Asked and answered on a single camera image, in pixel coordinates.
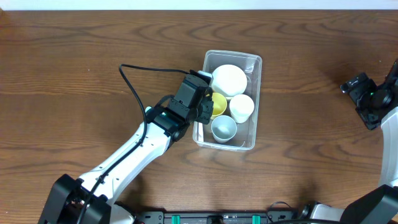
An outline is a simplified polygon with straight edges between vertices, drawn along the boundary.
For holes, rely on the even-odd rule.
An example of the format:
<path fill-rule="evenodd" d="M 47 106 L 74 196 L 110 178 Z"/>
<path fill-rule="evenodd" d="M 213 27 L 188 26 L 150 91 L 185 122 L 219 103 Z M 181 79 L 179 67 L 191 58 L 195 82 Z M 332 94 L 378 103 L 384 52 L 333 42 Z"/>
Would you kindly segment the grey plastic cup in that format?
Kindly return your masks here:
<path fill-rule="evenodd" d="M 211 132 L 216 142 L 225 143 L 235 137 L 238 127 L 230 116 L 216 117 L 211 124 Z"/>

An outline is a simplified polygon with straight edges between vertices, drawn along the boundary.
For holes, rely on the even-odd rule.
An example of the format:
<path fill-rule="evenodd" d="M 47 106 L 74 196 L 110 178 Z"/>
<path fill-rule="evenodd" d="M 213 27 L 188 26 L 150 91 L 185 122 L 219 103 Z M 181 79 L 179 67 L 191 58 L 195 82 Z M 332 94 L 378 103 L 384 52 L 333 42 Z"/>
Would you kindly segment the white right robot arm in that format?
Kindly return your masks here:
<path fill-rule="evenodd" d="M 300 223 L 389 223 L 397 215 L 397 66 L 382 84 L 365 73 L 340 86 L 356 105 L 364 125 L 381 128 L 382 167 L 379 187 L 349 204 L 345 209 L 316 203 L 304 207 Z"/>

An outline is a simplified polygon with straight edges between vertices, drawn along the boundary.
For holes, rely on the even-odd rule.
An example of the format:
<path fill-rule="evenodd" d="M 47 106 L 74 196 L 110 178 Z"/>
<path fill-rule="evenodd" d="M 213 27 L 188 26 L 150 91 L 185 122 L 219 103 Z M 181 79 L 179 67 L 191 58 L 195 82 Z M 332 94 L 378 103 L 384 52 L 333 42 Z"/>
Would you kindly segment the mint green plastic spoon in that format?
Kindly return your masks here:
<path fill-rule="evenodd" d="M 149 110 L 151 110 L 151 109 L 152 109 L 151 106 L 147 106 L 147 107 L 145 108 L 145 112 L 147 113 L 147 112 L 149 112 Z"/>

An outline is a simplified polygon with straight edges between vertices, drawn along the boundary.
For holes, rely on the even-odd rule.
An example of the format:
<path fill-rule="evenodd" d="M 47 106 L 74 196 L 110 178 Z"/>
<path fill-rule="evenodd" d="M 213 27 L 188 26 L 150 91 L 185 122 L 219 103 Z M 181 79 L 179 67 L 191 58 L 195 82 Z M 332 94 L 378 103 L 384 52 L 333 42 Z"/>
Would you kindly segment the yellow plastic cup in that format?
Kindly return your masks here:
<path fill-rule="evenodd" d="M 215 119 L 216 117 L 222 115 L 227 109 L 227 100 L 221 93 L 213 92 L 212 94 L 212 102 L 213 102 L 213 112 L 211 115 L 211 119 Z"/>

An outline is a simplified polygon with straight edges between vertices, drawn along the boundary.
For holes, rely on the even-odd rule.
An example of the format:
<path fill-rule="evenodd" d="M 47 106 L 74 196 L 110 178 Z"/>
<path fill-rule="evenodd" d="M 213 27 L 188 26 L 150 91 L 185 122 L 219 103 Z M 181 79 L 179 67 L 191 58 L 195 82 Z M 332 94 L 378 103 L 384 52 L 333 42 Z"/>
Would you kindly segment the white plastic fork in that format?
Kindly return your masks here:
<path fill-rule="evenodd" d="M 204 140 L 204 132 L 203 132 L 203 124 L 198 123 L 198 140 L 203 141 Z"/>

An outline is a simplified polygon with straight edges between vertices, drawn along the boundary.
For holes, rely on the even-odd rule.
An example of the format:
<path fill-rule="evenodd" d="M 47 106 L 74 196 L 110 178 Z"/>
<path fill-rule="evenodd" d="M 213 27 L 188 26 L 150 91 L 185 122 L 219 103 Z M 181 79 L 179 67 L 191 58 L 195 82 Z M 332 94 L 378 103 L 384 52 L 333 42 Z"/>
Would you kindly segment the white plastic cup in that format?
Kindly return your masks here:
<path fill-rule="evenodd" d="M 254 111 L 254 102 L 250 96 L 240 94 L 231 99 L 229 108 L 235 122 L 244 123 Z"/>

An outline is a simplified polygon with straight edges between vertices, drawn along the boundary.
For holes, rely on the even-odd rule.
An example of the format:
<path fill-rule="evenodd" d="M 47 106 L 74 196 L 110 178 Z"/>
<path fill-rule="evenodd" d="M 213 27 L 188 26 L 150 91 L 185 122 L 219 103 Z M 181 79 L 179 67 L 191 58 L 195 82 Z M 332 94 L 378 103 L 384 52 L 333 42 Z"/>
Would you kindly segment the white plastic bowl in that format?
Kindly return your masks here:
<path fill-rule="evenodd" d="M 212 90 L 221 93 L 224 97 L 236 96 L 246 90 L 247 77 L 243 70 L 235 65 L 221 65 L 213 71 L 212 75 Z"/>

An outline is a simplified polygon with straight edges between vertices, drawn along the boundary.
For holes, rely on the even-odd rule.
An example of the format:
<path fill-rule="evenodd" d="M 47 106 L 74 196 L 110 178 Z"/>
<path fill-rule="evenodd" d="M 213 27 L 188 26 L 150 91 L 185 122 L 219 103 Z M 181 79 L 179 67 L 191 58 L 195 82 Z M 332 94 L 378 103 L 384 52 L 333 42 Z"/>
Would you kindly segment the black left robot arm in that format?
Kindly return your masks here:
<path fill-rule="evenodd" d="M 62 175 L 52 186 L 40 223 L 134 223 L 116 201 L 154 159 L 184 137 L 194 121 L 208 124 L 212 90 L 179 90 L 144 110 L 144 121 L 116 152 L 73 179 Z"/>

